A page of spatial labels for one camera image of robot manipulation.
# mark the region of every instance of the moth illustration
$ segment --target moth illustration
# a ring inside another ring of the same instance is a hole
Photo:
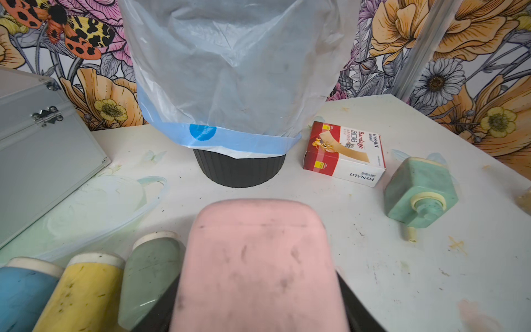
[[[61,5],[48,0],[0,0],[9,15],[28,28],[40,29],[47,22],[46,34],[53,44],[65,34],[65,45],[77,57],[98,60],[98,47],[109,46],[116,33],[107,24],[83,16],[68,15]]]

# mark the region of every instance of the case latch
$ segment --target case latch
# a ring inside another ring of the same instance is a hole
[[[31,117],[35,120],[35,123],[41,127],[46,127],[47,123],[54,124],[56,121],[63,120],[61,112],[55,106],[43,109],[40,113],[33,113]]]

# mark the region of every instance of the white daisy illustration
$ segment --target white daisy illustration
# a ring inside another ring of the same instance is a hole
[[[413,94],[428,106],[442,106],[461,91],[465,83],[463,65],[457,59],[430,61],[424,69]]]

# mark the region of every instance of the dirt stain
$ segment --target dirt stain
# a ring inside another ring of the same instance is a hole
[[[292,248],[292,252],[291,252],[291,254],[292,254],[293,259],[295,259],[295,261],[297,262],[297,264],[302,263],[302,262],[301,262],[301,259],[299,258],[299,251],[298,251],[298,249],[297,249],[296,246],[294,246],[294,247]]]

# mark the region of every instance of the blue circle logo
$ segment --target blue circle logo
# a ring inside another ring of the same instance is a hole
[[[216,133],[216,127],[203,126],[200,124],[190,125],[190,134],[198,141],[208,141]]]

